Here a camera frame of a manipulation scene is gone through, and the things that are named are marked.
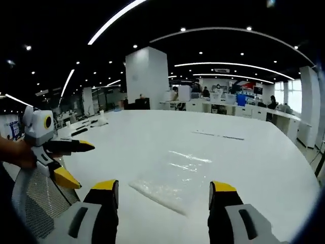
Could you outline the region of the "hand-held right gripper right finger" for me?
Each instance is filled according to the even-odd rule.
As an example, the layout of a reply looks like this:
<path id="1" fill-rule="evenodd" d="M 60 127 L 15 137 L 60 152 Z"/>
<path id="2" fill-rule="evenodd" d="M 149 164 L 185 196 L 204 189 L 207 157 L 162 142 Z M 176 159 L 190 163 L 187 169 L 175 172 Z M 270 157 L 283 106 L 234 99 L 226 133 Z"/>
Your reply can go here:
<path id="1" fill-rule="evenodd" d="M 271 223 L 251 204 L 244 204 L 236 188 L 211 181 L 208 233 L 210 243 L 281 243 Z"/>

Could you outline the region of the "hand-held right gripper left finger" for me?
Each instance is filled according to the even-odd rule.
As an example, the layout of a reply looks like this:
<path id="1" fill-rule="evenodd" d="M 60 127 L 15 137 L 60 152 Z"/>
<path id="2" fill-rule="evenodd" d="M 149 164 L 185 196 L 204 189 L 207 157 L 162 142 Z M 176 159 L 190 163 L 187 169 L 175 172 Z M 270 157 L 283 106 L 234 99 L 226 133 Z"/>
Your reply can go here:
<path id="1" fill-rule="evenodd" d="M 54 220 L 54 230 L 43 243 L 116 243 L 118 189 L 116 179 L 97 183 L 84 201 Z"/>

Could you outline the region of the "person's left hand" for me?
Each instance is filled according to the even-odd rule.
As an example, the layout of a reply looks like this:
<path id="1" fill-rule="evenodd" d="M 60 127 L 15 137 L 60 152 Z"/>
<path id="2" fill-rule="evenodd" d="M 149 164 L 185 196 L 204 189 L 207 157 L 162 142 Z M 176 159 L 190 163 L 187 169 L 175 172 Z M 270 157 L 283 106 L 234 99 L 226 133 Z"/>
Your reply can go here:
<path id="1" fill-rule="evenodd" d="M 5 142 L 2 161 L 20 168 L 32 169 L 36 167 L 35 155 L 25 141 L 5 140 Z"/>

